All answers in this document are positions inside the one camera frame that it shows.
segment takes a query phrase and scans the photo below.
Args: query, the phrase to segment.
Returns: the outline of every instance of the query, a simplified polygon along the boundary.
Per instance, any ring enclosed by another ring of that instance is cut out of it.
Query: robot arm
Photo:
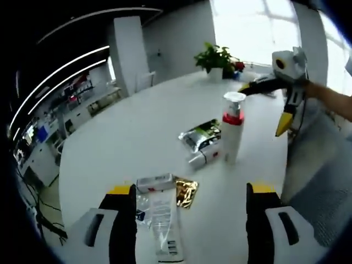
[[[245,84],[239,90],[246,95],[254,95],[287,89],[287,101],[275,136],[281,136],[289,129],[297,107],[305,99],[303,84],[307,81],[306,64],[306,56],[300,47],[293,47],[293,51],[273,52],[273,73]]]

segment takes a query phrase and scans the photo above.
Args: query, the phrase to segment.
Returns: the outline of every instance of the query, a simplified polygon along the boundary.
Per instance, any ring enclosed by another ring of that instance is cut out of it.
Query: green leaves
[[[232,69],[231,54],[227,51],[228,47],[213,45],[209,42],[204,43],[206,50],[194,57],[196,66],[206,69],[209,73],[212,68]]]

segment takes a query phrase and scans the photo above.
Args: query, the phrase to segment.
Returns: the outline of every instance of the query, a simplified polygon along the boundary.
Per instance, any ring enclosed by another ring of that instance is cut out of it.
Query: white flower pot
[[[208,76],[211,82],[220,82],[222,80],[222,68],[212,68],[208,73]]]

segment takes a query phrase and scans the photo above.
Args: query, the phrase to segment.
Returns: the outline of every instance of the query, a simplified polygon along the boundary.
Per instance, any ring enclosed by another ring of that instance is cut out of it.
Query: led light strip
[[[20,128],[17,128],[17,131],[16,131],[15,135],[13,136],[13,141],[15,141],[15,138],[17,137],[17,134],[19,131],[20,131]]]
[[[52,76],[54,76],[54,74],[57,74],[59,71],[61,71],[63,68],[67,67],[68,65],[70,65],[70,64],[72,64],[72,63],[78,61],[79,59],[82,59],[82,58],[84,58],[84,57],[86,57],[86,56],[89,56],[90,54],[96,53],[96,52],[98,52],[98,51],[106,50],[107,48],[109,48],[109,46],[104,46],[104,47],[95,49],[95,50],[93,50],[93,51],[90,51],[90,52],[88,52],[88,53],[86,53],[86,54],[83,54],[82,56],[79,56],[79,57],[75,58],[74,60],[71,60],[70,62],[66,63],[65,65],[61,66],[61,67],[58,68],[56,71],[54,71],[52,74],[50,74],[47,78],[45,78],[44,80],[42,80],[41,83],[38,84],[37,87],[35,87],[35,88],[33,89],[33,91],[31,91],[31,93],[28,95],[28,97],[23,101],[23,103],[22,103],[22,104],[20,105],[20,107],[18,108],[16,114],[14,115],[14,117],[13,117],[11,123],[10,123],[10,130],[11,130],[11,128],[12,128],[13,123],[15,122],[16,117],[18,116],[19,112],[20,112],[21,109],[23,108],[24,104],[25,104],[25,103],[28,101],[28,99],[39,89],[39,87],[40,87],[43,83],[45,83],[49,78],[51,78]]]
[[[97,11],[97,12],[93,12],[93,13],[90,13],[90,14],[86,14],[86,15],[83,15],[83,16],[80,16],[78,18],[74,18],[68,22],[66,22],[65,24],[57,27],[56,29],[52,30],[51,32],[49,32],[48,34],[46,34],[44,37],[42,37],[38,42],[37,44],[39,44],[40,42],[42,42],[43,40],[45,40],[47,37],[49,37],[50,35],[54,34],[56,31],[74,23],[74,22],[77,22],[79,20],[82,20],[82,19],[85,19],[85,18],[89,18],[89,17],[93,17],[95,15],[100,15],[100,14],[106,14],[106,13],[111,13],[111,12],[119,12],[119,11],[135,11],[135,10],[139,10],[139,11],[156,11],[156,12],[159,12],[157,15],[163,13],[163,10],[161,9],[156,9],[156,8],[150,8],[150,7],[120,7],[120,8],[112,8],[112,9],[106,9],[106,10],[101,10],[101,11]]]
[[[72,74],[70,77],[67,77],[65,80],[63,80],[62,82],[60,82],[58,85],[56,85],[54,88],[52,88],[47,94],[45,94],[34,106],[33,108],[28,112],[28,114],[30,114],[31,112],[33,112],[33,110],[41,103],[41,101],[43,101],[49,94],[51,94],[57,87],[59,87],[61,84],[65,83],[66,81],[68,81],[69,79],[71,79],[72,77],[76,76],[77,74],[80,74],[81,72],[84,72],[85,70],[92,68],[98,64],[101,64],[103,62],[106,62],[106,59],[103,59],[99,62],[96,62],[92,65],[89,65],[88,67],[77,71],[76,73]]]

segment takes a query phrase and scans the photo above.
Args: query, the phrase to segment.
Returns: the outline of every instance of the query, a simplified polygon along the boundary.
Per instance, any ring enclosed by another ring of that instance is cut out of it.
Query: white cabinet
[[[86,123],[92,117],[86,107],[82,107],[77,111],[70,113],[70,120],[75,129],[78,129],[81,125]]]
[[[27,162],[45,186],[49,186],[59,174],[59,167],[55,164],[55,158],[46,143],[38,144]]]

